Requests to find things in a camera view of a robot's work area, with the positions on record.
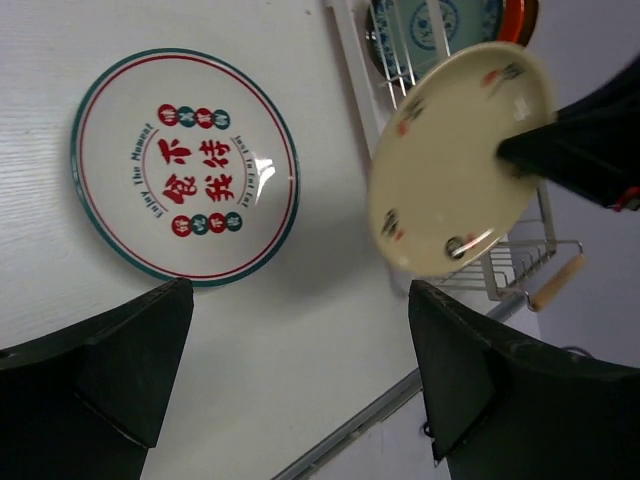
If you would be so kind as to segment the cream plate with print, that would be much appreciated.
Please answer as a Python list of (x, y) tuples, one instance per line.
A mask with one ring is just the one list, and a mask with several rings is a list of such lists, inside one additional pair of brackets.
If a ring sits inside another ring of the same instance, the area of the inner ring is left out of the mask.
[(385, 127), (369, 176), (376, 245), (419, 277), (470, 264), (520, 219), (541, 182), (497, 157), (500, 142), (551, 124), (556, 103), (541, 62), (488, 42), (433, 68)]

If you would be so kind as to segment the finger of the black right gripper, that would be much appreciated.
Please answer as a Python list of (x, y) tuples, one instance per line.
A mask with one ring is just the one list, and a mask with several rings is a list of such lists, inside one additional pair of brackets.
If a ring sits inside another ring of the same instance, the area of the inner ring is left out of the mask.
[(501, 141), (497, 157), (606, 209), (637, 210), (639, 59), (555, 122)]

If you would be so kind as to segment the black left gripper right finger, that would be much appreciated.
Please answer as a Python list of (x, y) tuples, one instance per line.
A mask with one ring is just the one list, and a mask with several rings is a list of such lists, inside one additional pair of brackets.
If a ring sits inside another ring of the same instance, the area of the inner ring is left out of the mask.
[(433, 458), (454, 479), (635, 479), (639, 372), (573, 354), (415, 281)]

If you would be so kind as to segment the white plate red chinese characters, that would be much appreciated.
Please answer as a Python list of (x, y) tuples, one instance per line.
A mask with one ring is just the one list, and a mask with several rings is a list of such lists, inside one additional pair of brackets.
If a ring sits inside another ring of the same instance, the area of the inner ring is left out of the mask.
[(162, 280), (220, 287), (255, 273), (299, 206), (298, 155), (276, 105), (190, 49), (138, 52), (103, 72), (76, 111), (70, 161), (95, 229)]

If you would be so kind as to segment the dark green plate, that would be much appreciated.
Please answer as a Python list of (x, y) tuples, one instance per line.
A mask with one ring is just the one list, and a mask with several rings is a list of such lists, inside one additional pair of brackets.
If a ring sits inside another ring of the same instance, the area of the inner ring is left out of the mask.
[[(497, 39), (503, 1), (442, 0), (439, 6), (451, 53)], [(399, 88), (410, 89), (438, 62), (424, 1), (372, 2), (367, 8), (365, 42), (380, 75)]]

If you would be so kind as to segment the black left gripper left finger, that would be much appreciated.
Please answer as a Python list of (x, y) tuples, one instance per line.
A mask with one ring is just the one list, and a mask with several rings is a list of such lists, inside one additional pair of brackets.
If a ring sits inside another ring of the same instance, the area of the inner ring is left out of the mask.
[(140, 478), (193, 309), (192, 283), (178, 278), (2, 350), (2, 478)]

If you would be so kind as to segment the orange plate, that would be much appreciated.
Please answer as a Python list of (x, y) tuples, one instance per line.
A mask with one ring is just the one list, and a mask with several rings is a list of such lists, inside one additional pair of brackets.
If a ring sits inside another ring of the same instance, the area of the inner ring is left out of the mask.
[(538, 20), (539, 1), (504, 0), (499, 5), (502, 10), (496, 39), (526, 47)]

